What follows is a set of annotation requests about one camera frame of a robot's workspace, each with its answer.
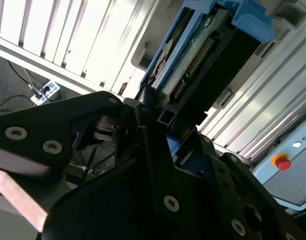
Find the cable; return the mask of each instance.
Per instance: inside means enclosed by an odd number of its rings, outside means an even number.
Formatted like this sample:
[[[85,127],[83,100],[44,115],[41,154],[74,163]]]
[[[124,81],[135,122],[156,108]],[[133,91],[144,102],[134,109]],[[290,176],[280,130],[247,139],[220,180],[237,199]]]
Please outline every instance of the cable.
[[[3,104],[5,104],[8,100],[11,100],[11,99],[13,99],[13,98],[25,98],[25,99],[31,101],[31,99],[30,99],[28,96],[26,96],[26,95],[23,95],[23,94],[14,95],[14,96],[10,96],[10,97],[7,98],[4,102],[2,102],[2,103],[0,104],[0,107],[1,107]]]
[[[80,169],[82,168],[81,165],[78,165],[78,164],[76,164],[75,162],[72,162],[72,161],[71,161],[69,164],[70,164],[71,166],[73,166],[73,167],[76,167],[76,168],[80,168]]]
[[[87,180],[89,171],[92,169],[91,166],[92,166],[95,154],[97,153],[97,150],[98,150],[97,147],[93,148],[93,150],[91,152],[91,155],[89,156],[89,159],[88,159],[88,161],[86,163],[86,166],[85,166],[86,169],[84,170],[83,175],[82,175],[82,179],[81,179],[82,183],[84,183]]]
[[[44,95],[44,97],[51,103],[51,102],[53,102],[52,100],[50,100],[48,97],[47,97],[47,95],[45,94],[47,91],[45,91],[45,89],[44,89],[44,91],[43,91],[43,95]]]
[[[3,113],[3,112],[10,113],[10,112],[13,112],[13,111],[9,110],[9,109],[1,109],[0,113]]]
[[[21,77],[21,75],[15,70],[15,68],[12,66],[10,61],[7,61],[8,65],[11,67],[11,69],[14,71],[14,73],[23,81],[25,82],[27,85],[29,84],[28,81],[26,81],[23,77]]]
[[[64,100],[63,88],[62,85],[59,86],[61,88],[62,100]]]
[[[34,85],[34,83],[32,82],[32,79],[31,79],[31,77],[30,77],[28,71],[27,71],[24,67],[22,67],[22,68],[23,68],[24,72],[26,73],[26,75],[27,75],[27,77],[28,77],[28,80],[29,80],[29,82],[31,83],[32,88],[34,88],[34,90],[36,91],[37,94],[40,94],[41,92],[35,87],[35,85]]]

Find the blue plastic clip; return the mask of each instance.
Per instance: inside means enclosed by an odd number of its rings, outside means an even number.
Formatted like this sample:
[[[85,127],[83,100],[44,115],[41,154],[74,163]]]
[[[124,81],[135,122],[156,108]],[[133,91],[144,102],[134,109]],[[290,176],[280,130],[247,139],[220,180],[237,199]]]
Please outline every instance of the blue plastic clip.
[[[175,139],[174,137],[167,136],[167,143],[169,147],[169,151],[171,155],[175,155],[177,151],[180,149],[181,143],[179,140]]]
[[[219,4],[234,14],[232,24],[263,44],[274,36],[271,18],[265,15],[266,8],[256,0],[186,0],[183,5],[192,9],[203,9],[209,14]]]

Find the circuit board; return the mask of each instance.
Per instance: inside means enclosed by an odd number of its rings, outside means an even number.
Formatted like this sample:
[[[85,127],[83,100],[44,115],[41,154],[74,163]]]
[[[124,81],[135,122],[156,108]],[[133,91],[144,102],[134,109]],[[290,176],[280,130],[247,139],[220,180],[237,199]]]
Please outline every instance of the circuit board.
[[[198,25],[194,34],[190,38],[189,43],[184,48],[182,54],[163,84],[159,94],[160,103],[166,96],[173,92],[177,85],[179,85],[179,88],[176,92],[180,93],[185,86],[183,78],[189,78],[194,74],[194,71],[198,68],[203,57],[207,54],[213,44],[212,39],[210,39],[210,34],[215,29],[215,22],[216,20],[214,16],[208,15]]]

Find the green circuit board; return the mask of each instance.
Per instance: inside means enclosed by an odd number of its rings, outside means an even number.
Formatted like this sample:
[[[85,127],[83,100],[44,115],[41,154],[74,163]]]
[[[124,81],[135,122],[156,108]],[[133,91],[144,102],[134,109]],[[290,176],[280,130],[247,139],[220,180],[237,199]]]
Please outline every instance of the green circuit board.
[[[181,81],[181,78],[187,73],[188,69],[190,67],[192,68],[192,65],[194,65],[194,60],[198,58],[210,33],[213,32],[216,22],[214,19],[213,15],[209,15],[198,25],[189,43],[184,48],[163,84],[159,93],[160,103],[163,102],[166,96],[172,93],[174,88]]]

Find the black cable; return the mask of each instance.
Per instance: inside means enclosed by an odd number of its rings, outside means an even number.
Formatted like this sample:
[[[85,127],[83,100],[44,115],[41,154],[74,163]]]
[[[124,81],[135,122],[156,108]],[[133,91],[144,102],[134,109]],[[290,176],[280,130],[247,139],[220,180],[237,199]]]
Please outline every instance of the black cable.
[[[25,84],[29,85],[30,83],[29,83],[27,80],[25,80],[25,79],[15,70],[15,68],[12,66],[11,62],[10,62],[10,61],[7,61],[7,62],[8,62],[8,64],[9,64],[9,66],[11,67],[11,69],[14,71],[14,73],[15,73],[23,82],[25,82]]]
[[[47,95],[46,95],[46,93],[48,92],[48,91],[50,91],[50,87],[49,86],[46,86],[44,89],[43,89],[43,95],[46,97],[46,99],[50,102],[50,103],[52,103],[53,101],[52,100],[50,100],[48,97],[47,97]]]
[[[28,96],[26,96],[26,95],[23,95],[23,94],[14,95],[14,96],[10,96],[8,99],[6,99],[4,102],[2,102],[2,103],[0,104],[0,107],[1,107],[3,104],[5,104],[8,100],[11,100],[11,99],[13,99],[13,98],[25,98],[25,99],[31,101],[31,99],[30,99]]]
[[[97,147],[93,148],[93,150],[91,152],[91,155],[89,156],[89,159],[88,159],[88,161],[85,165],[86,169],[84,170],[82,178],[81,178],[82,183],[84,183],[87,180],[87,177],[88,177],[89,171],[91,169],[95,154],[97,153],[97,150],[98,150]]]
[[[12,110],[9,110],[9,109],[1,109],[1,110],[0,110],[0,113],[3,113],[3,112],[10,113],[10,112],[12,112]]]

